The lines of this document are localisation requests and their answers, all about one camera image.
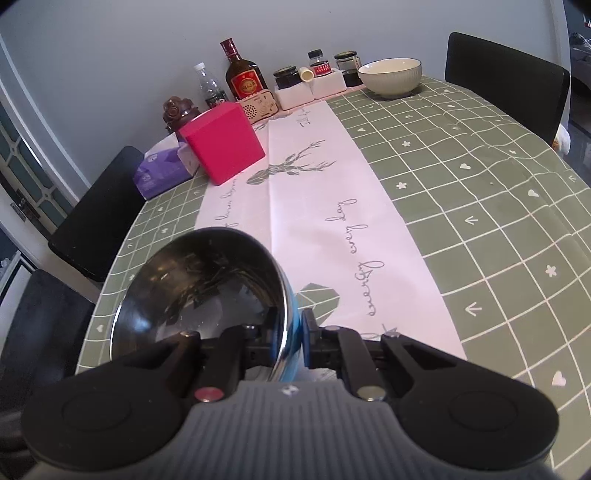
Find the bottle label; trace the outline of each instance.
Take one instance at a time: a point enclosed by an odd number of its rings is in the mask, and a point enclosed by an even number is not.
[[[261,80],[254,70],[242,72],[231,81],[239,100],[263,90]]]
[[[320,65],[311,65],[310,68],[314,72],[314,75],[317,77],[327,75],[330,72],[332,72],[332,70],[330,69],[330,64],[328,62],[322,63]]]
[[[226,94],[224,92],[219,92],[219,93],[215,94],[214,96],[205,99],[205,103],[207,104],[207,106],[209,108],[213,108],[215,106],[218,106],[220,103],[227,102],[227,101],[228,101],[228,97],[226,96]]]

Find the white bowl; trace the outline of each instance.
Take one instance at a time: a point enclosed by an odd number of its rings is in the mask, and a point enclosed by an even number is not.
[[[423,67],[416,59],[384,59],[363,65],[359,78],[363,84],[386,98],[406,95],[421,82]]]

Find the black chair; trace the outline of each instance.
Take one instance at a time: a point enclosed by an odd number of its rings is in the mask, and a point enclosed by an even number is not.
[[[453,32],[445,79],[472,90],[551,145],[569,92],[564,68],[522,51]]]
[[[143,159],[136,148],[124,147],[48,241],[58,257],[91,280],[105,281],[145,203],[134,184]]]
[[[21,410],[41,387],[74,375],[94,304],[43,270],[31,274],[0,356],[0,472],[22,477],[34,464]]]

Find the red box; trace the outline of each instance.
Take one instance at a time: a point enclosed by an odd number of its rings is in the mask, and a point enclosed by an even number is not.
[[[265,156],[238,103],[221,103],[191,120],[179,133],[215,185],[221,185]]]

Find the red label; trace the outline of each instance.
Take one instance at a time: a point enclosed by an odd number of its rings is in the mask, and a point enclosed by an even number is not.
[[[312,67],[312,70],[314,71],[314,75],[316,75],[317,77],[332,72],[332,70],[330,69],[330,64],[328,62],[322,65],[318,65],[317,67]]]
[[[263,90],[261,81],[254,70],[247,70],[236,75],[232,79],[232,85],[234,85],[239,100]]]

